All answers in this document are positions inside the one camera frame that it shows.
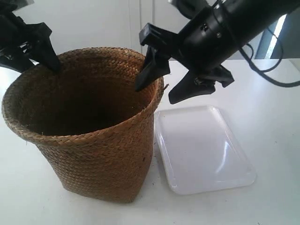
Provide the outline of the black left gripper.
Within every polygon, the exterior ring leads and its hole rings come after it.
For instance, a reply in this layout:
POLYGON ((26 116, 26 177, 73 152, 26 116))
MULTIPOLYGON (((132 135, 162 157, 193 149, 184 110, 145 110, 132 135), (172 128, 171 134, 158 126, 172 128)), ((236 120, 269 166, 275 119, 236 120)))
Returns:
POLYGON ((50 41, 52 30, 44 23, 26 24, 13 11, 15 4, 0 6, 0 66, 19 73, 33 67, 32 61, 59 72, 60 60, 50 41))

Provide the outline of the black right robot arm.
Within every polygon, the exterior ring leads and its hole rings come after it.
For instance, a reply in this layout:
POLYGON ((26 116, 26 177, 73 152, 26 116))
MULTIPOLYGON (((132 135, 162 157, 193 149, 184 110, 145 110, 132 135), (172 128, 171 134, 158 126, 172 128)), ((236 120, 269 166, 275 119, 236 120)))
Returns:
POLYGON ((234 82, 223 62, 240 52, 250 68, 268 82, 283 88, 299 86, 270 78, 260 70, 243 47, 279 17, 300 6, 297 0, 172 0, 171 4, 189 21, 178 33, 146 24, 140 31, 141 45, 148 47, 144 65, 135 79, 142 91, 170 73, 169 59, 187 68, 182 80, 169 92, 171 104, 215 92, 215 83, 227 87, 234 82))

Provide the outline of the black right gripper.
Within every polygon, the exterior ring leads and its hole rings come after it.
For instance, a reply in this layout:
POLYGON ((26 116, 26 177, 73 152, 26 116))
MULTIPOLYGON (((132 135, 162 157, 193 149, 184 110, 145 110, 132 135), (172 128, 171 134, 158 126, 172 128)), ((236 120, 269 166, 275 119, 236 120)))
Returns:
POLYGON ((190 21, 179 33, 147 23, 139 33, 147 53, 141 71, 135 78, 135 91, 148 87, 158 78, 170 73, 169 59, 174 58, 188 69, 182 80, 169 92, 173 105, 189 98, 215 92, 215 82, 223 87, 234 79, 217 59, 209 54, 218 48, 217 32, 213 31, 213 8, 206 5, 192 12, 190 21))

